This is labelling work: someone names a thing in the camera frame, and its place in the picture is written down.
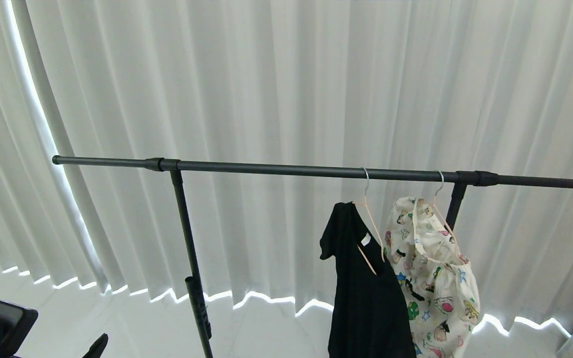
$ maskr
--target blue star print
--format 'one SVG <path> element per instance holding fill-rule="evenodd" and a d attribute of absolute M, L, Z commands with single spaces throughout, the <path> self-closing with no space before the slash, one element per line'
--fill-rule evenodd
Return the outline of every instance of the blue star print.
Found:
<path fill-rule="evenodd" d="M 466 281 L 466 272 L 459 268 L 457 270 L 459 270 L 459 282 L 468 282 Z"/>

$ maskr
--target black pole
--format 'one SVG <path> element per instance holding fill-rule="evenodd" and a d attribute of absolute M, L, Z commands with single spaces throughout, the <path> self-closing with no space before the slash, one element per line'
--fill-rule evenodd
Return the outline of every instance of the black pole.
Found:
<path fill-rule="evenodd" d="M 198 335 L 206 358 L 213 358 L 211 353 L 211 345 L 209 338 L 211 338 L 211 324 L 207 317 L 207 307 L 202 282 L 200 281 L 200 269 L 198 269 L 198 258 L 196 257 L 196 247 L 193 244 L 193 234 L 191 233 L 191 224 L 189 221 L 189 212 L 187 211 L 187 200 L 185 199 L 185 190 L 183 189 L 183 177 L 180 170 L 172 170 L 171 181 L 174 184 L 174 192 L 176 193 L 176 201 L 178 204 L 178 213 L 180 214 L 180 222 L 183 227 L 183 234 L 185 237 L 185 246 L 187 247 L 187 256 L 189 257 L 189 266 L 191 267 L 191 276 L 185 278 L 185 285 L 187 286 L 187 294 L 189 295 L 189 302 L 193 317 L 196 321 L 196 328 L 198 328 Z"/>
<path fill-rule="evenodd" d="M 452 189 L 452 199 L 450 199 L 450 206 L 448 206 L 448 214 L 446 214 L 446 222 L 450 229 L 455 228 L 455 221 L 457 221 L 457 215 L 459 214 L 459 208 L 461 207 L 461 202 L 464 200 L 464 195 L 466 194 L 467 184 L 457 183 Z"/>
<path fill-rule="evenodd" d="M 87 157 L 54 156 L 52 162 L 56 165 L 91 165 L 91 166 L 120 166 L 145 168 L 157 172 L 172 170 L 188 170 L 192 172 L 225 172 L 225 173 L 255 173 L 269 175 L 297 175 L 304 177 L 356 178 L 365 177 L 362 168 L 336 168 L 321 166 L 288 166 L 288 165 L 257 165 L 250 163 L 217 163 L 191 162 L 178 159 L 113 159 Z M 406 181 L 441 181 L 441 175 L 435 171 L 421 170 L 388 170 L 368 169 L 370 179 L 406 180 Z M 498 175 L 490 172 L 441 172 L 446 183 L 464 183 L 468 185 L 527 185 L 548 186 L 556 188 L 573 188 L 573 179 L 516 177 Z"/>

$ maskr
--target dress sleeve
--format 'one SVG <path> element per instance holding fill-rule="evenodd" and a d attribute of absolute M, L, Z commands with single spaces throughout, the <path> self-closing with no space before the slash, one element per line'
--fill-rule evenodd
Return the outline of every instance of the dress sleeve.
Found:
<path fill-rule="evenodd" d="M 326 229 L 324 229 L 324 233 L 322 234 L 322 238 L 320 239 L 320 247 L 322 249 L 322 253 L 320 258 L 322 260 L 326 260 L 330 258 L 334 254 L 336 254 L 337 249 L 337 235 L 339 234 L 339 206 L 341 203 L 335 204 L 333 207 L 333 212 L 330 214 L 330 218 L 328 219 L 328 224 Z"/>

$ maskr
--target white patterned garment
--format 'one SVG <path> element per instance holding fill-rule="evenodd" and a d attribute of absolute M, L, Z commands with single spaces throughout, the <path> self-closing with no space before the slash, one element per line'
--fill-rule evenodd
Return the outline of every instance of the white patterned garment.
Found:
<path fill-rule="evenodd" d="M 404 292 L 419 358 L 461 358 L 479 323 L 470 263 L 423 199 L 396 200 L 386 223 L 386 255 Z"/>

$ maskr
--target clothing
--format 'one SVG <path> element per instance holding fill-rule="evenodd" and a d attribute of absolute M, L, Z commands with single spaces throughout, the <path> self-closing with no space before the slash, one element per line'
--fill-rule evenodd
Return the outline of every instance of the clothing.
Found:
<path fill-rule="evenodd" d="M 421 358 L 461 358 L 480 321 L 471 265 L 423 199 L 396 200 L 386 224 L 386 254 L 397 272 Z"/>
<path fill-rule="evenodd" d="M 382 261 L 382 248 L 352 202 L 335 205 L 320 247 L 322 260 L 336 258 L 330 358 L 415 357 L 404 294 L 388 259 Z"/>

